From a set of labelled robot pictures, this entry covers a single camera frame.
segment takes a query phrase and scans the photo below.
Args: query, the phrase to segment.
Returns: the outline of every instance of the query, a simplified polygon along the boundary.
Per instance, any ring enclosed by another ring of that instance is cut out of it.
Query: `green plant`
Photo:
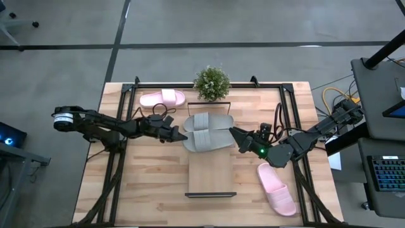
[[[199,92],[198,99],[215,101],[229,94],[229,78],[221,68],[207,66],[207,69],[197,73],[194,79],[194,90]]]

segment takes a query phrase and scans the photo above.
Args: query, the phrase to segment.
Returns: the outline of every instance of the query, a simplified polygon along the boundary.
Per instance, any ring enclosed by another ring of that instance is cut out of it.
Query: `black desk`
[[[382,116],[383,111],[402,101],[400,87],[405,87],[405,68],[393,62],[383,61],[374,70],[369,70],[364,67],[363,61],[366,60],[352,60],[351,65],[366,122],[326,144],[325,148],[328,155],[332,155],[358,143],[368,183],[365,184],[365,189],[370,199],[369,206],[374,208],[379,216],[400,217],[399,213],[401,213],[400,218],[405,218],[405,213],[396,208],[398,202],[401,202],[402,206],[405,205],[405,194],[404,199],[398,200],[395,193],[376,192],[364,159],[368,155],[405,153],[403,152],[405,151],[405,119]]]
[[[405,142],[361,138],[358,141],[367,183],[364,184],[371,210],[382,217],[405,219],[405,192],[376,191],[367,156],[405,156]]]
[[[3,143],[0,143],[0,157],[7,161],[7,165],[10,166],[11,172],[13,173],[11,183],[12,191],[3,209],[0,211],[0,228],[9,228],[11,227],[11,219],[16,210],[18,195],[30,172],[31,162],[39,162],[41,166],[46,166],[49,165],[51,159],[12,146],[7,146]],[[2,175],[2,178],[8,178],[7,175],[4,175],[4,172],[8,172],[6,165],[1,165],[1,168],[0,175]],[[5,188],[6,186],[2,186],[0,194],[4,192]]]

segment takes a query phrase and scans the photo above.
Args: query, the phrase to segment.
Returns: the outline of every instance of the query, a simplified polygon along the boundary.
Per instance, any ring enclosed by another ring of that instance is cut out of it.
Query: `black stand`
[[[7,162],[21,162],[21,171],[18,174],[16,181],[12,183],[11,192],[8,196],[7,203],[3,210],[5,213],[3,217],[0,218],[0,227],[7,228],[11,227],[11,219],[13,218],[14,211],[16,209],[16,204],[18,201],[18,195],[22,188],[23,183],[26,181],[30,168],[31,162],[39,162],[41,166],[49,165],[50,158],[35,155],[33,153],[26,152],[22,149],[15,148],[12,146],[0,143],[0,173],[4,170]]]
[[[405,30],[403,30],[400,34],[394,37],[388,44],[382,47],[377,53],[375,53],[371,58],[367,61],[363,62],[364,66],[369,69],[373,70],[377,65],[383,61],[386,57],[392,54],[396,49],[401,47],[405,43]]]

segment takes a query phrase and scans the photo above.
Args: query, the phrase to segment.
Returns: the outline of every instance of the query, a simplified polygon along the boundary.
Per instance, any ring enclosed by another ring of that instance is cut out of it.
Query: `gray floor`
[[[5,0],[39,28],[12,28],[25,45],[112,44],[124,0]],[[394,0],[132,0],[121,43],[387,41],[404,28]],[[11,43],[0,34],[0,45]],[[189,82],[207,65],[233,81],[309,81],[326,111],[326,87],[346,91],[350,61],[379,46],[119,50],[113,82]],[[66,225],[72,219],[88,144],[80,134],[53,129],[58,105],[96,109],[111,50],[0,51],[0,121],[28,132],[25,148],[52,157],[35,184],[27,183],[13,227]],[[391,57],[405,56],[401,48]],[[327,101],[337,93],[328,91]],[[336,182],[346,222],[400,227],[401,220],[362,210],[361,184]]]

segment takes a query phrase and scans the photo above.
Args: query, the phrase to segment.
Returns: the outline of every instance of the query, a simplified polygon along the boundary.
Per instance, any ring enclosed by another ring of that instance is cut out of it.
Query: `pink slide sandal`
[[[283,216],[291,216],[296,213],[297,208],[292,200],[289,189],[278,178],[273,167],[263,163],[258,167],[258,175],[263,188],[266,191],[270,206]]]
[[[144,108],[152,108],[159,103],[163,103],[167,107],[176,107],[185,103],[185,96],[184,93],[174,89],[162,89],[161,92],[141,96],[139,103]]]

